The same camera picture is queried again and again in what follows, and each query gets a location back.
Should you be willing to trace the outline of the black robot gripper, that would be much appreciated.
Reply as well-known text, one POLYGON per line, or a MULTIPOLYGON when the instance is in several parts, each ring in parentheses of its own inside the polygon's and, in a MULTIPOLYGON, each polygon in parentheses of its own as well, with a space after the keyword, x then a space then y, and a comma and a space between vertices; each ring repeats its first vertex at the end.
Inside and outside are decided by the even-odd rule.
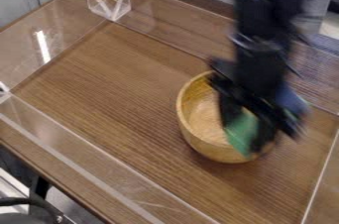
MULTIPOLYGON (((278 35, 265 39, 237 34, 233 41, 237 47, 237 61, 231 62, 221 57, 210 59, 210 84, 219 93, 225 127, 242 115, 245 103, 259 100, 278 103, 287 97, 299 96, 286 82, 286 72, 290 70, 298 73, 289 63, 291 36, 278 35)), ((274 141, 277 133, 277 124, 259 118, 251 143, 254 153, 259 153, 266 144, 274 141)))

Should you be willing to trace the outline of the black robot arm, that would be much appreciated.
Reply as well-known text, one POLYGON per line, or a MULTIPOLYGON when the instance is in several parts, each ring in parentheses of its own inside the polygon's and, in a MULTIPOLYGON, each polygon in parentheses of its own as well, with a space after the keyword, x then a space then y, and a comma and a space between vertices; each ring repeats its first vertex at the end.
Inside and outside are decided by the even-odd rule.
POLYGON ((297 138, 303 129, 309 105, 286 82, 298 34, 293 20, 302 10, 303 0, 235 0, 237 60, 210 61, 223 129, 247 158, 262 152, 278 133, 297 138))

